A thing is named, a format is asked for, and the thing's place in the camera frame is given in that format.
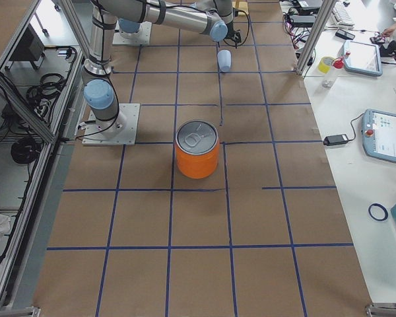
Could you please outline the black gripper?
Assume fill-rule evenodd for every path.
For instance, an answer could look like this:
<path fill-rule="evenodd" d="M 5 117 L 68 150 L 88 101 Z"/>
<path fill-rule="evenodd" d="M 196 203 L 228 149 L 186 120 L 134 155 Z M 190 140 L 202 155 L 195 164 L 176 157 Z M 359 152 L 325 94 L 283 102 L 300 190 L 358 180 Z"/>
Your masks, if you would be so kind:
<path fill-rule="evenodd" d="M 227 24 L 228 32 L 223 42 L 230 47 L 237 48 L 242 43 L 242 37 L 239 30 L 234 29 L 234 22 Z"/>

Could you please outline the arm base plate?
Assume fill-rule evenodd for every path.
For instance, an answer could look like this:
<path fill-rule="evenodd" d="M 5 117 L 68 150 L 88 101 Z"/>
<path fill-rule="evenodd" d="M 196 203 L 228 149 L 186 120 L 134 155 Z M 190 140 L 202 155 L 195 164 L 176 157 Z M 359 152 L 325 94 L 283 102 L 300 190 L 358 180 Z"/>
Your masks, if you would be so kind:
<path fill-rule="evenodd" d="M 115 46 L 147 46 L 150 44 L 150 22 L 136 23 L 119 19 L 113 39 Z"/>
<path fill-rule="evenodd" d="M 112 120 L 108 122 L 97 120 L 91 110 L 88 119 L 94 123 L 86 126 L 86 137 L 83 137 L 82 144 L 86 146 L 134 145 L 139 112 L 140 104 L 121 103 L 119 115 L 112 124 Z"/>

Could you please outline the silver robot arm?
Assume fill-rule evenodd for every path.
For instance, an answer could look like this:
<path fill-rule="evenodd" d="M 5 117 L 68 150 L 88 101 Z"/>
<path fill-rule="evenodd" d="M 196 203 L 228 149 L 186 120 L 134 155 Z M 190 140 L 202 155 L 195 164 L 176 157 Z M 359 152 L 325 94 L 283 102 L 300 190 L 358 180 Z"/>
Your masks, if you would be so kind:
<path fill-rule="evenodd" d="M 118 19 L 119 33 L 125 37 L 136 36 L 142 32 L 142 26 L 138 22 L 133 22 L 124 18 Z"/>
<path fill-rule="evenodd" d="M 82 65 L 84 98 L 101 88 L 99 98 L 109 104 L 103 108 L 95 100 L 87 102 L 98 120 L 97 136 L 108 139 L 119 135 L 127 116 L 120 104 L 128 102 L 128 93 L 121 84 L 135 82 L 133 72 L 140 62 L 143 45 L 115 45 L 116 34 L 144 36 L 157 26 L 158 33 L 174 38 L 178 32 L 207 36 L 214 43 L 224 42 L 238 47 L 243 36 L 234 28 L 236 10 L 231 1 L 196 1 L 177 4 L 169 1 L 93 1 L 92 28 L 88 54 Z"/>

